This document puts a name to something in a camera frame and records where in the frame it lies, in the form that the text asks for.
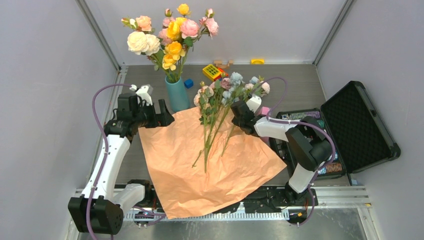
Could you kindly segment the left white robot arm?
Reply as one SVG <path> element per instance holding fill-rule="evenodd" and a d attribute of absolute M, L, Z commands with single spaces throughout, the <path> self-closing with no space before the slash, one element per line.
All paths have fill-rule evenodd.
<path fill-rule="evenodd" d="M 147 180 L 130 181 L 117 195 L 115 183 L 124 156 L 139 128 L 167 127 L 174 122 L 164 99 L 157 113 L 144 93 L 122 93 L 113 117 L 102 127 L 102 153 L 79 197 L 71 197 L 68 210 L 80 233 L 116 235 L 125 214 L 136 204 L 148 207 L 153 193 Z"/>

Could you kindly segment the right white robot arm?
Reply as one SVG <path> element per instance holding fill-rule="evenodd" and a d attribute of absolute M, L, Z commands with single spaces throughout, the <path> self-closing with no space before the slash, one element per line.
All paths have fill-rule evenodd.
<path fill-rule="evenodd" d="M 244 101 L 230 106 L 232 123 L 247 135 L 280 139 L 288 143 L 297 165 L 286 184 L 285 198 L 291 205 L 299 205 L 306 197 L 318 171 L 336 157 L 336 147 L 315 118 L 283 120 L 265 115 L 255 115 Z"/>

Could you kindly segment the light blue flower stem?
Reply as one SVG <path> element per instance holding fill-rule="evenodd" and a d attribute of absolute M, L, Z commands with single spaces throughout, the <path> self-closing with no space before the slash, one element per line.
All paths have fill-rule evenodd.
<path fill-rule="evenodd" d="M 252 77 L 249 82 L 243 81 L 243 76 L 238 72 L 233 72 L 228 79 L 224 78 L 221 81 L 222 84 L 228 85 L 225 91 L 222 94 L 222 105 L 226 107 L 225 117 L 231 113 L 231 104 L 237 101 L 246 102 L 251 95 L 257 94 L 261 96 L 262 88 L 260 87 L 257 90 L 257 87 L 261 83 L 261 80 L 256 76 Z"/>

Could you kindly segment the yellow rose stems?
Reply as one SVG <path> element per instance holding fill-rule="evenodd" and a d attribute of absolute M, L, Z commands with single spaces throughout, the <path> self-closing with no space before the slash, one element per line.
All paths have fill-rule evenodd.
<path fill-rule="evenodd" d="M 176 83 L 180 79 L 188 51 L 188 46 L 183 40 L 181 27 L 191 13 L 190 7 L 188 4 L 182 3 L 176 10 L 181 15 L 180 17 L 174 18 L 173 12 L 167 8 L 165 19 L 162 21 L 162 41 L 164 45 L 162 67 L 167 74 L 169 83 Z"/>

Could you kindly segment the cream white rose stems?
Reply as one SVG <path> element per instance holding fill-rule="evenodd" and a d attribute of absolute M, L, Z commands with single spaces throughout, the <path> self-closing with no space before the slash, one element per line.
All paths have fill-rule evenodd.
<path fill-rule="evenodd" d="M 146 56 L 157 69 L 165 72 L 168 82 L 175 83 L 176 78 L 172 74 L 171 67 L 164 65 L 165 52 L 161 45 L 161 39 L 157 36 L 142 31 L 134 31 L 127 37 L 128 50 L 136 55 Z"/>

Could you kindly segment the peach wrapping paper sheet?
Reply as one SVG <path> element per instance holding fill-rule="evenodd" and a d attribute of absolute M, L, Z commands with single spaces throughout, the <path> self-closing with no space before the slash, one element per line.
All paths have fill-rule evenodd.
<path fill-rule="evenodd" d="M 138 130 L 148 172 L 169 219 L 199 217 L 241 201 L 286 164 L 260 138 L 235 128 L 229 113 L 208 157 L 200 110 L 174 114 L 166 127 Z"/>

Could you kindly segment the pale pink rose stem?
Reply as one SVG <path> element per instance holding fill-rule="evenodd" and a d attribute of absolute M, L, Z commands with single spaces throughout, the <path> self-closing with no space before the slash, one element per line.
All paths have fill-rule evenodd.
<path fill-rule="evenodd" d="M 249 95 L 264 97 L 270 93 L 271 87 L 261 76 L 253 76 L 243 88 Z"/>

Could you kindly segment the paper flower bouquet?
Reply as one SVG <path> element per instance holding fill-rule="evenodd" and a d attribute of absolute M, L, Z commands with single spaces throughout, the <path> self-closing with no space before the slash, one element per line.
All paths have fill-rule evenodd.
<path fill-rule="evenodd" d="M 228 77 L 216 80 L 210 85 L 202 82 L 193 99 L 194 105 L 200 112 L 199 122 L 203 129 L 203 149 L 200 150 L 192 166 L 195 167 L 200 157 L 203 157 L 204 172 L 207 172 L 212 145 L 224 122 L 224 115 L 228 112 L 226 105 L 231 96 L 231 87 L 232 84 Z"/>

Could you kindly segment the teal ceramic vase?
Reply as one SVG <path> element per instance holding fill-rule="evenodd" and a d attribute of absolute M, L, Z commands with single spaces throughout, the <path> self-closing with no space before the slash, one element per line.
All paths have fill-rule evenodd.
<path fill-rule="evenodd" d="M 165 78 L 167 94 L 173 112 L 180 112 L 190 108 L 190 100 L 180 78 L 176 82 L 170 82 L 169 77 Z"/>

